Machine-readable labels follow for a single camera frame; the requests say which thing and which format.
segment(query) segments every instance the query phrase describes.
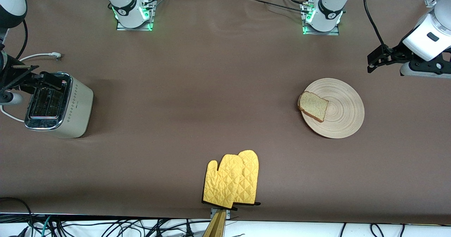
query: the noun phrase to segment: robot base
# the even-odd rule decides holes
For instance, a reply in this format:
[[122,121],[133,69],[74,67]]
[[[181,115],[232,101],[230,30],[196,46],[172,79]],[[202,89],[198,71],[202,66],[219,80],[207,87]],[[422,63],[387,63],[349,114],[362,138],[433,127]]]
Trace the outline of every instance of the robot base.
[[147,10],[147,11],[143,10],[142,15],[144,17],[148,17],[148,19],[145,22],[143,22],[142,25],[138,26],[137,28],[126,28],[121,23],[119,23],[119,20],[116,17],[116,20],[117,20],[116,30],[118,30],[118,31],[152,31],[153,30],[153,22],[155,20],[156,1],[148,4],[147,7],[149,10]]
[[330,31],[323,32],[315,30],[309,23],[307,23],[307,19],[313,13],[313,6],[311,5],[313,1],[314,0],[308,0],[308,2],[305,4],[299,4],[301,10],[306,10],[309,12],[301,13],[303,34],[338,36],[340,34],[340,32],[338,31],[338,25],[335,25],[335,27]]

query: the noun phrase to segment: oven mitt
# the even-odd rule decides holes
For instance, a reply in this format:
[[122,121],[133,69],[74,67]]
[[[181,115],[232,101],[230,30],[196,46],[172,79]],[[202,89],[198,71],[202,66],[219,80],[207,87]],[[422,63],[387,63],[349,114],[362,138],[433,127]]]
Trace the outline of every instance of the oven mitt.
[[243,160],[243,171],[235,196],[235,203],[254,205],[257,193],[258,158],[255,152],[251,150],[240,152],[238,156]]
[[206,168],[202,201],[223,208],[232,208],[243,167],[243,160],[238,155],[224,155],[219,168],[216,160],[210,161]]

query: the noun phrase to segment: plate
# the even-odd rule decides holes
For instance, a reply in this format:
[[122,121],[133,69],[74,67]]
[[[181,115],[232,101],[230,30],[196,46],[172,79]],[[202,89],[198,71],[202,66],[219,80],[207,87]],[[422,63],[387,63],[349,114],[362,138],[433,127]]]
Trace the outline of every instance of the plate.
[[335,78],[323,78],[314,81],[305,90],[329,101],[323,122],[301,111],[313,131],[327,138],[339,139],[360,129],[365,118],[364,103],[349,84]]

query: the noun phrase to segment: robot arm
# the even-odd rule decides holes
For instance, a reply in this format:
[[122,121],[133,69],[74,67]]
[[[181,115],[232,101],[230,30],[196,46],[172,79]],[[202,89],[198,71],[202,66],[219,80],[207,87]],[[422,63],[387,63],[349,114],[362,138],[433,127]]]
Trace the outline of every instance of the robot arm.
[[306,19],[315,30],[320,32],[331,31],[340,22],[343,7],[348,0],[312,0],[314,11]]
[[26,15],[26,0],[0,0],[0,28],[16,27]]
[[149,19],[149,0],[109,0],[116,19],[126,28],[137,28]]
[[442,54],[451,53],[450,11],[451,0],[438,0],[398,46],[379,46],[368,55],[368,73],[382,65],[403,63],[401,75],[451,78],[451,62]]

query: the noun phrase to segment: table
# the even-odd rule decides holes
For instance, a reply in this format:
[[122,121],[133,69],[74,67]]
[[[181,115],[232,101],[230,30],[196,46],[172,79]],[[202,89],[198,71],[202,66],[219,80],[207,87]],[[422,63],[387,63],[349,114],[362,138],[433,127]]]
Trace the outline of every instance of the table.
[[[80,139],[0,115],[1,196],[42,213],[206,218],[207,163],[252,149],[261,206],[240,206],[240,219],[451,223],[451,81],[400,77],[399,65],[368,74],[379,43],[362,0],[348,1],[340,36],[302,35],[296,12],[254,0],[165,0],[151,32],[116,31],[107,0],[28,4],[24,56],[66,56],[27,63],[72,74],[95,99]],[[389,46],[426,12],[423,0],[368,5]],[[11,30],[8,53],[23,35]],[[315,134],[296,105],[327,77],[365,105],[346,139]],[[23,116],[26,104],[5,108]]]

